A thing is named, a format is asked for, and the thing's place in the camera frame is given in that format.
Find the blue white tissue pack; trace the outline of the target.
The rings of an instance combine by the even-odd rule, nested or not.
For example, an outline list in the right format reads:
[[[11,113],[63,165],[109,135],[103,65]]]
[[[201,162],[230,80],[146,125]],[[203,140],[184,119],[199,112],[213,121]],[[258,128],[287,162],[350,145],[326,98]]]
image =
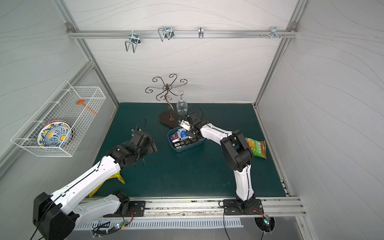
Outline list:
[[[188,138],[189,138],[189,136],[188,136],[188,134],[187,134],[187,131],[186,131],[185,129],[179,129],[179,130],[178,130],[178,135],[179,135],[179,138],[180,138],[181,140],[185,140],[185,139],[188,139]]]

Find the teal plastic storage box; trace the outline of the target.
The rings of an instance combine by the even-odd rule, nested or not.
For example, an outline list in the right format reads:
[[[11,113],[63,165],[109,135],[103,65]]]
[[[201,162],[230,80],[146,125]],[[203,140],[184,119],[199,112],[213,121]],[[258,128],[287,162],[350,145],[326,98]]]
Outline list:
[[[199,146],[205,142],[206,139],[199,137],[199,138],[191,138],[181,140],[178,135],[178,130],[183,129],[182,127],[178,127],[175,129],[171,129],[168,132],[168,140],[170,143],[171,148],[177,152],[181,153],[186,150],[189,150],[191,148],[194,148],[196,146]]]

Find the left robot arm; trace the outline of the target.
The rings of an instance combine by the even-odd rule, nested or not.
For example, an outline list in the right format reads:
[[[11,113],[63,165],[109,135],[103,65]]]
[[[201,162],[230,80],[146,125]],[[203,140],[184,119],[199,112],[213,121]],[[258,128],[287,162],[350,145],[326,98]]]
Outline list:
[[[71,183],[51,194],[39,194],[33,204],[35,231],[45,240],[64,240],[76,227],[98,217],[131,214],[130,198],[120,191],[87,204],[81,202],[108,178],[157,150],[152,136],[135,131],[130,141],[112,148]]]

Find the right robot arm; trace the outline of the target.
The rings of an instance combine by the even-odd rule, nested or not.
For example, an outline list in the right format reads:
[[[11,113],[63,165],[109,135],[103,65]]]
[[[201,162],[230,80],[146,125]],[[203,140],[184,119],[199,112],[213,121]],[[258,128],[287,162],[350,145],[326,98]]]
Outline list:
[[[240,209],[247,209],[255,202],[251,178],[253,152],[241,131],[226,131],[212,123],[202,121],[192,114],[187,116],[188,134],[203,137],[221,146],[225,160],[233,170],[236,181],[236,198]]]

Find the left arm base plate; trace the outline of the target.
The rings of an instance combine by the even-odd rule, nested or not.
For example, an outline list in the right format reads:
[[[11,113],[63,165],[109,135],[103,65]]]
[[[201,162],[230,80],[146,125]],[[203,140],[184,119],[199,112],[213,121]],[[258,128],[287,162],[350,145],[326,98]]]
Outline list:
[[[106,218],[112,217],[143,217],[145,211],[145,201],[130,201],[129,203],[122,203],[118,210],[113,214],[104,215]]]

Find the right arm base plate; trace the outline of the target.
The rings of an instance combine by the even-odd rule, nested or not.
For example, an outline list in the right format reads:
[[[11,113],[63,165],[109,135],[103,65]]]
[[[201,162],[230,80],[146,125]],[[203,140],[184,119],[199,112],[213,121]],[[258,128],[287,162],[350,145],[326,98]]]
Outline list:
[[[264,208],[260,199],[250,199],[246,202],[240,200],[223,200],[224,214],[226,216],[253,216],[264,215]]]

